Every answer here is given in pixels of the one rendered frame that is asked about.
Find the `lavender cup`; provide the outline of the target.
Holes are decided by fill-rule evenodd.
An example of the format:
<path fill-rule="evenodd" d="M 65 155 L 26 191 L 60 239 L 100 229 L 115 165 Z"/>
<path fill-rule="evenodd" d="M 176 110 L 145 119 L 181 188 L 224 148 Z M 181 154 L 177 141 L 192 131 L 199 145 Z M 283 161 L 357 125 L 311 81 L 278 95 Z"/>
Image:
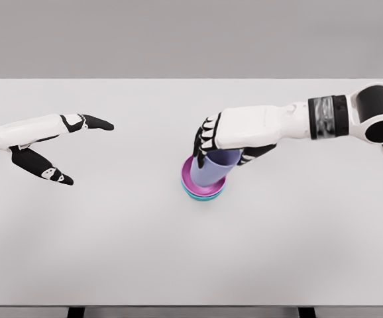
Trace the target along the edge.
<path fill-rule="evenodd" d="M 199 187 L 208 187 L 225 177 L 241 159 L 242 150 L 212 150 L 203 159 L 203 167 L 198 165 L 197 157 L 191 161 L 190 177 Z"/>

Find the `magenta bowl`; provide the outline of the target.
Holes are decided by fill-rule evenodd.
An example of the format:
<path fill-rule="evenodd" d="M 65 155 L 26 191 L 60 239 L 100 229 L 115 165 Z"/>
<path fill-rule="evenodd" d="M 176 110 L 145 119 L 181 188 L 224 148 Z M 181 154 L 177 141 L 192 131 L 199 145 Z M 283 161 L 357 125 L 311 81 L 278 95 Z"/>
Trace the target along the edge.
<path fill-rule="evenodd" d="M 182 165 L 181 174 L 180 174 L 181 182 L 184 182 L 185 184 L 188 184 L 188 185 L 193 183 L 192 179 L 191 179 L 191 174 L 190 174 L 192 162 L 193 162 L 193 156 L 190 156 L 189 158 L 187 158 L 186 161 Z M 225 182 L 227 182 L 227 177 L 224 176 L 220 180 L 225 180 Z"/>

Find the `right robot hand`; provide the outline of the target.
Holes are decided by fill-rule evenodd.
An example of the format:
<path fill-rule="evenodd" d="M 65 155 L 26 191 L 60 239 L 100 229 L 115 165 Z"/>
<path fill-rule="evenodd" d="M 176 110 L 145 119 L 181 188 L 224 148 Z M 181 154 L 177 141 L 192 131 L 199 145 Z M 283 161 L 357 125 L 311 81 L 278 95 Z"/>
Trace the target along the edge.
<path fill-rule="evenodd" d="M 280 127 L 278 122 L 266 122 L 273 113 L 272 106 L 248 106 L 228 108 L 207 117 L 194 140 L 193 157 L 198 167 L 204 167 L 205 158 L 215 150 L 240 150 L 238 166 L 274 150 L 280 139 Z"/>

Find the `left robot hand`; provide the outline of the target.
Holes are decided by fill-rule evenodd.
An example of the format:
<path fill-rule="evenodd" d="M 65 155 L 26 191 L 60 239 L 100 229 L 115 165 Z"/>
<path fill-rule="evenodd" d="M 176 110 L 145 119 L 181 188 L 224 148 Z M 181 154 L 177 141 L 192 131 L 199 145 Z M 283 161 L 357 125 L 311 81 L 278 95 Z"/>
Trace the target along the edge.
<path fill-rule="evenodd" d="M 16 166 L 39 178 L 71 186 L 73 179 L 30 149 L 30 145 L 84 129 L 112 131 L 114 125 L 85 114 L 45 115 L 1 126 L 0 145 L 10 150 L 12 163 Z"/>

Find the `teal bowl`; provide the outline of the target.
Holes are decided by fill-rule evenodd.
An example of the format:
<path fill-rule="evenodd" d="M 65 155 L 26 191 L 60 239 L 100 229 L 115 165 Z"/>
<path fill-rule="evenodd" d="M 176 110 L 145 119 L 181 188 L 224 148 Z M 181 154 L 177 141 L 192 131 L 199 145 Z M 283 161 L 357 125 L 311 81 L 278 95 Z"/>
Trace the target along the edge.
<path fill-rule="evenodd" d="M 190 185 L 181 182 L 184 191 L 194 200 L 210 201 L 218 197 L 225 188 L 225 180 L 220 180 L 206 187 L 199 187 L 193 183 Z"/>

